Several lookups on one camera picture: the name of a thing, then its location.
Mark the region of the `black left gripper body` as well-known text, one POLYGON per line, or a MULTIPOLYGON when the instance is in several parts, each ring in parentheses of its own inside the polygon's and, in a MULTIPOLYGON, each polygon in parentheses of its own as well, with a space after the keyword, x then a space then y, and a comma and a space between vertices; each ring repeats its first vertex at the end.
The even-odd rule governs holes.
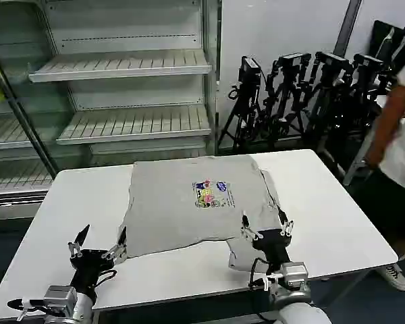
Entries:
POLYGON ((83 249, 82 256, 70 259, 75 274, 70 285, 76 290, 93 290, 115 277, 114 264, 102 258, 106 250, 83 249))

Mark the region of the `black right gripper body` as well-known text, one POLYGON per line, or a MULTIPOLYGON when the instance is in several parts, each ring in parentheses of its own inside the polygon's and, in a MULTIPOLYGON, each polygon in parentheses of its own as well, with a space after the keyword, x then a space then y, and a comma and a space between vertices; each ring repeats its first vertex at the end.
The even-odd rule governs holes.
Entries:
POLYGON ((265 255, 265 260, 273 266, 290 262, 286 248, 290 245, 291 235, 281 234, 281 229, 268 229, 259 232, 262 238, 252 241, 252 247, 265 255))

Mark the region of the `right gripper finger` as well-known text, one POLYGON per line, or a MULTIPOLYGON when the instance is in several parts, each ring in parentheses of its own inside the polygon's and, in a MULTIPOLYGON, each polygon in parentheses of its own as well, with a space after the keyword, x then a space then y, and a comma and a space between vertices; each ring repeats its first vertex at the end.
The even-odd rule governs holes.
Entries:
POLYGON ((263 235, 261 233, 255 232, 250 228, 248 217, 245 213, 242 215, 242 226, 240 228, 242 236, 250 241, 262 240, 263 235))
POLYGON ((291 236, 294 227, 294 221, 289 220, 286 213, 280 207, 278 207, 278 216, 281 223, 280 235, 291 236))

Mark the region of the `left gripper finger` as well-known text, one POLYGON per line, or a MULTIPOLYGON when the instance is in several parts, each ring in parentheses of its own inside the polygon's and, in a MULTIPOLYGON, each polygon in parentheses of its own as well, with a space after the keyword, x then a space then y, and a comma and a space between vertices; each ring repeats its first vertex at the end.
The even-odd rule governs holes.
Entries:
POLYGON ((76 257, 81 257, 82 256, 82 250, 81 247, 87 237, 88 231, 90 229, 90 225, 88 224, 87 226, 84 227, 82 231, 80 231, 75 240, 73 242, 68 242, 68 248, 70 251, 70 258, 74 259, 76 257))
POLYGON ((113 264, 120 264, 127 259, 127 227, 121 226, 116 244, 107 252, 102 254, 102 258, 111 261, 113 264))

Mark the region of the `person's hand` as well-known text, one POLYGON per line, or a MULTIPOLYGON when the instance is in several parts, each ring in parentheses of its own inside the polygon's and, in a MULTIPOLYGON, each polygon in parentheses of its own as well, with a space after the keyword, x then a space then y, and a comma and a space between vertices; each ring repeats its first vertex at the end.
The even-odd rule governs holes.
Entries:
POLYGON ((376 169, 384 158, 385 151, 380 149, 369 149, 364 161, 371 169, 376 169))

